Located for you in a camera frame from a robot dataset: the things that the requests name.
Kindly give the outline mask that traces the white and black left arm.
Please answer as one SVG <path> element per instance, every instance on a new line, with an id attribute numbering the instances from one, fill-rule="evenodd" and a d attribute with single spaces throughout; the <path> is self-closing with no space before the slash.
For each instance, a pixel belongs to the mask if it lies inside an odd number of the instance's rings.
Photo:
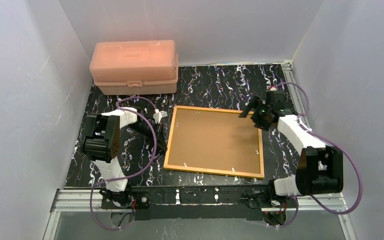
<path id="1" fill-rule="evenodd" d="M 121 107 L 111 112 L 86 116 L 80 148 L 103 177 L 106 187 L 100 191 L 103 197 L 121 204 L 132 197 L 128 177 L 118 161 L 122 148 L 121 130 L 128 127 L 147 137 L 154 145 L 149 160 L 153 162 L 157 152 L 167 151 L 162 123 L 167 115 L 166 111 L 155 109 L 153 116 L 147 118 L 134 107 Z"/>

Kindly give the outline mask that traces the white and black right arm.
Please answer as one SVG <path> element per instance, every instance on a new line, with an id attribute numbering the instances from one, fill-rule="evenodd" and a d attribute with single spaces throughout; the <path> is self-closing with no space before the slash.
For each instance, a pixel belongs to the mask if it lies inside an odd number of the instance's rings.
<path id="1" fill-rule="evenodd" d="M 239 117 L 246 118 L 251 111 L 254 127 L 265 131 L 276 128 L 299 154 L 295 175 L 270 180 L 262 192 L 263 201 L 343 190 L 343 151 L 311 133 L 303 124 L 302 115 L 286 106 L 284 91 L 268 90 L 265 98 L 252 96 Z"/>

